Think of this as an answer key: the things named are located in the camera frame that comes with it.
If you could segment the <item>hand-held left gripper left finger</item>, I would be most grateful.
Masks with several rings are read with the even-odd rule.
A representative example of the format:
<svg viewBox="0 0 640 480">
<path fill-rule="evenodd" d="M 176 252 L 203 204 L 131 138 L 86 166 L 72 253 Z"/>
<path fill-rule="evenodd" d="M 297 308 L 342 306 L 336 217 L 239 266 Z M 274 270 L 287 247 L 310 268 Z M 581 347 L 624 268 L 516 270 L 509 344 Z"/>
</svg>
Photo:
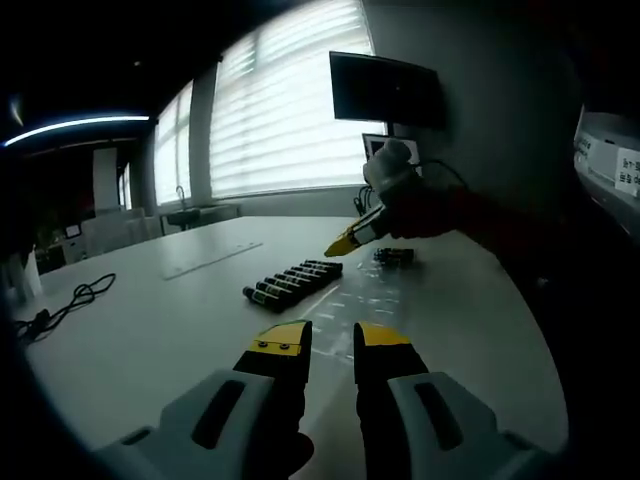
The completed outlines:
<svg viewBox="0 0 640 480">
<path fill-rule="evenodd" d="M 312 324 L 261 332 L 231 369 L 166 405 L 157 427 L 97 451 L 117 479 L 281 479 L 280 453 L 300 431 Z"/>
</svg>

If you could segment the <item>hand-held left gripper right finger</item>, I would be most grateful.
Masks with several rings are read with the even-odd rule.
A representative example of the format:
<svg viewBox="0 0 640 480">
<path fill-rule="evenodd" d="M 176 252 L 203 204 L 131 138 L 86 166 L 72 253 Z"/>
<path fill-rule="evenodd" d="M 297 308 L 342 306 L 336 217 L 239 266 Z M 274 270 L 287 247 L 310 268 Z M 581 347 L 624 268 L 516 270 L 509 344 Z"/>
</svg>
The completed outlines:
<svg viewBox="0 0 640 480">
<path fill-rule="evenodd" d="M 369 479 L 547 479 L 553 460 L 501 431 L 491 408 L 431 372 L 391 327 L 354 326 L 356 411 Z"/>
</svg>

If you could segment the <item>person's left hand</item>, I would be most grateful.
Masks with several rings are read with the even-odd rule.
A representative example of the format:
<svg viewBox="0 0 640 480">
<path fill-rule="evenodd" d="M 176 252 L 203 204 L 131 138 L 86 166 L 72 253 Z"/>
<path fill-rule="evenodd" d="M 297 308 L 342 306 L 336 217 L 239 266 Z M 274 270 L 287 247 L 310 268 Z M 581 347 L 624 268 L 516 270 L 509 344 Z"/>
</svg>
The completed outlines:
<svg viewBox="0 0 640 480">
<path fill-rule="evenodd" d="M 304 433 L 296 432 L 280 453 L 280 478 L 289 479 L 301 470 L 312 458 L 314 450 L 313 441 Z"/>
</svg>

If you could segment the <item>person's right hand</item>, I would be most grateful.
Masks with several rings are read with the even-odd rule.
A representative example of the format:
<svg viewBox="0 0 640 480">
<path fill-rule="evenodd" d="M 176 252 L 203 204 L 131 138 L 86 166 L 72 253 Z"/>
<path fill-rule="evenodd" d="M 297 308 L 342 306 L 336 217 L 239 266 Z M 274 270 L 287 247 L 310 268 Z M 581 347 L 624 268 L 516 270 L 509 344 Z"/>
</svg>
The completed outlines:
<svg viewBox="0 0 640 480">
<path fill-rule="evenodd" d="M 407 194 L 388 207 L 389 234 L 393 238 L 431 238 L 454 227 L 446 192 Z"/>
</svg>

